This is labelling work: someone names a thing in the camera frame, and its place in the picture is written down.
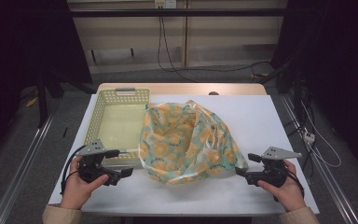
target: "metal rail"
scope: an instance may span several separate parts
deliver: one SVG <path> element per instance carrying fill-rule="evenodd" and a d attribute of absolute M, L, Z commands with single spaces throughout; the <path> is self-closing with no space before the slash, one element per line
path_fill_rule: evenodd
<path fill-rule="evenodd" d="M 284 96 L 282 96 L 281 99 L 282 99 L 282 102 L 287 110 L 287 113 L 289 114 L 290 118 L 292 119 L 292 122 L 296 125 L 296 128 L 298 129 L 299 123 L 297 122 L 295 112 L 292 109 L 292 108 L 294 108 L 293 103 L 291 102 L 290 99 L 287 99 Z M 303 134 L 300 131 L 300 129 L 298 129 L 298 133 L 300 135 L 300 138 L 302 138 Z M 317 147 L 315 147 L 314 150 L 316 153 L 319 153 L 319 150 Z M 315 167 L 318 169 L 318 172 L 321 175 L 322 180 L 324 181 L 334 202 L 336 203 L 337 209 L 339 210 L 342 217 L 344 218 L 345 223 L 358 224 L 358 217 L 356 216 L 356 214 L 351 206 L 350 201 L 348 200 L 344 191 L 342 190 L 342 188 L 339 186 L 338 182 L 334 178 L 329 167 L 326 164 L 322 163 L 320 160 L 318 160 L 318 158 L 315 156 L 314 153 L 311 154 L 311 159 L 312 159 L 313 163 L 315 164 Z"/>
<path fill-rule="evenodd" d="M 21 187 L 32 167 L 32 164 L 34 163 L 34 159 L 37 156 L 39 148 L 41 148 L 42 146 L 43 140 L 48 133 L 48 129 L 50 127 L 54 115 L 58 110 L 58 107 L 59 102 L 54 105 L 53 111 L 48 117 L 43 127 L 37 129 L 33 142 L 29 146 L 24 158 L 22 159 L 19 169 L 17 170 L 16 174 L 14 174 L 4 196 L 0 201 L 0 224 L 4 224 L 6 222 L 11 208 L 14 205 L 14 202 L 16 202 L 16 199 L 19 196 Z"/>

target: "power cord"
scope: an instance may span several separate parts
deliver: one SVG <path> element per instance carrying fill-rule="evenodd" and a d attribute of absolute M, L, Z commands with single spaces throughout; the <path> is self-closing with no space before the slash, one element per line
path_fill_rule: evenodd
<path fill-rule="evenodd" d="M 338 153 L 336 152 L 336 150 L 330 145 L 330 143 L 327 142 L 327 140 L 325 140 L 325 138 L 319 133 L 318 129 L 315 127 L 314 123 L 312 122 L 311 118 L 310 118 L 310 113 L 308 112 L 307 108 L 304 106 L 304 104 L 301 102 L 301 105 L 304 107 L 305 112 L 307 113 L 307 117 L 309 118 L 310 124 L 312 125 L 313 129 L 315 130 L 315 132 L 325 141 L 325 143 L 330 146 L 330 148 L 333 150 L 333 152 L 336 154 L 337 158 L 338 158 L 338 164 L 331 164 L 327 161 L 325 161 L 322 156 L 318 153 L 315 152 L 315 150 L 313 149 L 313 147 L 310 145 L 310 142 L 306 142 L 306 146 L 310 149 L 310 151 L 312 151 L 313 153 L 315 153 L 315 156 L 321 160 L 324 164 L 331 166 L 331 167 L 339 167 L 341 165 L 341 158 L 339 157 Z"/>
<path fill-rule="evenodd" d="M 159 59 L 160 48 L 161 48 L 161 38 L 162 37 L 164 37 L 165 49 L 167 51 L 168 58 L 170 60 L 172 70 L 162 67 L 160 59 Z M 205 68 L 181 68 L 181 69 L 177 69 L 177 68 L 175 68 L 173 66 L 172 59 L 171 59 L 171 54 L 170 54 L 170 52 L 168 50 L 168 43 L 167 43 L 167 38 L 166 38 L 166 34 L 165 34 L 164 18 L 159 17 L 158 66 L 161 68 L 161 70 L 163 70 L 165 72 L 174 72 L 179 77 L 181 77 L 183 79 L 186 79 L 186 80 L 189 80 L 189 81 L 197 83 L 198 81 L 193 80 L 191 78 L 183 77 L 178 72 L 180 72 L 180 71 L 235 72 L 235 71 L 240 71 L 240 70 L 244 70 L 244 69 L 247 69 L 247 68 L 251 68 L 252 69 L 252 75 L 253 75 L 252 82 L 254 82 L 255 77 L 259 76 L 259 74 L 255 74 L 255 71 L 254 71 L 253 67 L 258 65 L 258 64 L 261 64 L 261 63 L 269 63 L 269 62 L 267 62 L 267 61 L 256 62 L 256 63 L 252 63 L 251 65 L 247 65 L 247 66 L 244 66 L 244 67 L 241 67 L 241 68 L 234 68 L 234 69 L 205 69 Z"/>
<path fill-rule="evenodd" d="M 180 75 L 180 74 L 178 73 L 178 71 L 175 69 L 175 67 L 173 66 L 172 59 L 171 59 L 171 55 L 170 55 L 170 51 L 168 50 L 167 38 L 166 38 L 166 35 L 165 35 L 165 24 L 164 24 L 164 18 L 163 18 L 163 17 L 159 17 L 159 41 L 158 41 L 158 65 L 159 65 L 159 67 L 160 67 L 163 71 L 166 71 L 166 70 L 161 66 L 161 63 L 160 63 L 160 61 L 159 61 L 159 50 L 160 50 L 160 47 L 161 47 L 161 28 L 162 28 L 162 33 L 163 33 L 163 35 L 164 35 L 165 49 L 167 50 L 168 58 L 170 59 L 170 63 L 171 63 L 171 67 L 172 67 L 173 71 L 174 71 L 179 77 L 181 77 L 182 79 L 185 79 L 185 80 L 188 80 L 188 81 L 191 81 L 191 82 L 198 83 L 198 81 L 196 81 L 196 80 L 193 80 L 193 79 L 187 78 L 187 77 L 183 77 L 182 75 Z"/>
<path fill-rule="evenodd" d="M 313 114 L 313 109 L 311 107 L 311 93 L 310 91 L 308 90 L 308 88 L 303 89 L 303 86 L 304 85 L 301 85 L 301 103 L 304 104 L 305 102 L 305 107 L 308 108 L 312 114 L 312 119 L 310 119 L 313 123 L 315 122 L 315 117 L 314 117 L 314 114 Z M 294 94 L 294 91 L 293 89 L 291 89 L 290 91 L 291 94 Z M 289 134 L 287 134 L 287 136 L 290 136 L 291 134 L 295 133 L 295 132 L 301 132 L 303 133 L 302 137 L 305 138 L 306 137 L 306 131 L 304 130 L 305 128 L 305 125 L 307 124 L 307 117 L 303 118 L 301 121 L 298 120 L 298 118 L 295 118 L 293 121 L 291 122 L 288 122 L 286 123 L 283 127 L 287 127 L 288 125 L 290 125 L 291 123 L 293 122 L 297 122 L 298 123 L 298 128 L 296 128 L 294 131 L 290 132 Z M 313 149 L 313 147 L 315 146 L 315 139 L 314 139 L 314 135 L 313 135 L 313 139 L 310 139 L 311 140 L 311 147 Z M 310 155 L 311 153 L 314 151 L 314 150 L 308 150 L 308 147 L 306 145 L 306 141 L 309 141 L 309 139 L 303 141 L 303 144 L 304 144 L 304 148 L 306 149 L 307 151 L 307 156 L 301 166 L 301 169 L 304 171 L 305 170 L 305 167 L 307 166 L 307 163 L 308 161 L 310 161 L 310 178 L 313 177 L 313 173 L 314 173 L 314 165 L 313 165 L 313 161 L 310 160 Z"/>
<path fill-rule="evenodd" d="M 301 182 L 299 181 L 298 177 L 291 171 L 289 170 L 283 170 L 283 169 L 280 169 L 280 168 L 277 168 L 277 167 L 273 167 L 273 166 L 268 166 L 268 168 L 272 169 L 272 170 L 275 170 L 275 171 L 278 171 L 284 175 L 286 175 L 287 177 L 291 178 L 292 180 L 294 180 L 298 187 L 300 188 L 300 191 L 301 191 L 301 194 L 303 195 L 304 197 L 304 187 L 302 186 Z"/>
<path fill-rule="evenodd" d="M 80 148 L 78 148 L 77 150 L 75 150 L 75 152 L 71 155 L 71 157 L 68 159 L 68 161 L 66 162 L 65 164 L 65 168 L 63 169 L 63 173 L 62 173 L 62 181 L 61 181 L 61 195 L 63 195 L 63 192 L 65 191 L 65 186 L 66 186 L 66 180 L 68 179 L 68 177 L 70 175 L 73 175 L 74 173 L 78 172 L 72 172 L 71 174 L 69 174 L 68 176 L 66 176 L 66 173 L 68 172 L 68 168 L 69 168 L 69 165 L 71 164 L 72 160 L 74 159 L 76 153 L 78 151 L 80 151 L 83 147 L 85 146 L 82 146 Z"/>

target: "hand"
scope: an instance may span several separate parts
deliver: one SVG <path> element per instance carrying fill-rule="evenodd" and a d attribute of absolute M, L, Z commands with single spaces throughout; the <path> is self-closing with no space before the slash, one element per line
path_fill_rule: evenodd
<path fill-rule="evenodd" d="M 290 161 L 284 160 L 284 164 L 289 171 L 296 174 L 296 167 Z M 306 207 L 298 184 L 290 177 L 286 178 L 286 182 L 280 188 L 276 188 L 262 180 L 257 181 L 257 185 L 277 197 L 286 212 Z"/>
<path fill-rule="evenodd" d="M 77 167 L 81 157 L 76 157 L 71 161 L 70 172 L 72 174 L 66 180 L 65 192 L 62 196 L 60 207 L 79 210 L 83 204 L 89 199 L 91 193 L 105 183 L 108 175 L 101 175 L 91 183 L 82 180 L 77 171 Z"/>

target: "electrical outlet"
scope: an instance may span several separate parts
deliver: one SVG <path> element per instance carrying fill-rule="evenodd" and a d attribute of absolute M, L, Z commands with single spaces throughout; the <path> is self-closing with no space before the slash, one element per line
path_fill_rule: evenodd
<path fill-rule="evenodd" d="M 176 8 L 176 0 L 165 0 L 165 8 Z"/>
<path fill-rule="evenodd" d="M 315 141 L 315 134 L 304 132 L 304 140 L 310 144 L 312 144 Z"/>
<path fill-rule="evenodd" d="M 155 8 L 165 8 L 165 0 L 155 0 Z"/>

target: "white tabletop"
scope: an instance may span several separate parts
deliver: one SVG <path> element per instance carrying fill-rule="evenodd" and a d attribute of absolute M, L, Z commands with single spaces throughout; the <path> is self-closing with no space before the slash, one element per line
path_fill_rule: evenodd
<path fill-rule="evenodd" d="M 152 103 L 184 103 L 187 100 L 193 100 L 219 116 L 245 158 L 247 153 L 260 155 L 270 146 L 293 150 L 268 95 L 152 95 Z M 82 145 L 95 101 L 96 96 L 93 95 L 68 158 Z M 289 161 L 297 167 L 307 205 L 319 214 L 297 159 Z M 261 163 L 248 161 L 248 164 L 249 171 L 263 170 Z M 49 203 L 61 201 L 60 191 L 58 183 Z M 134 217 L 254 217 L 284 212 L 282 206 L 273 201 L 272 195 L 248 185 L 245 178 L 235 175 L 235 171 L 225 171 L 198 182 L 165 186 L 152 180 L 143 169 L 134 170 L 132 176 L 121 179 L 117 186 L 96 189 L 82 210 L 106 216 Z"/>

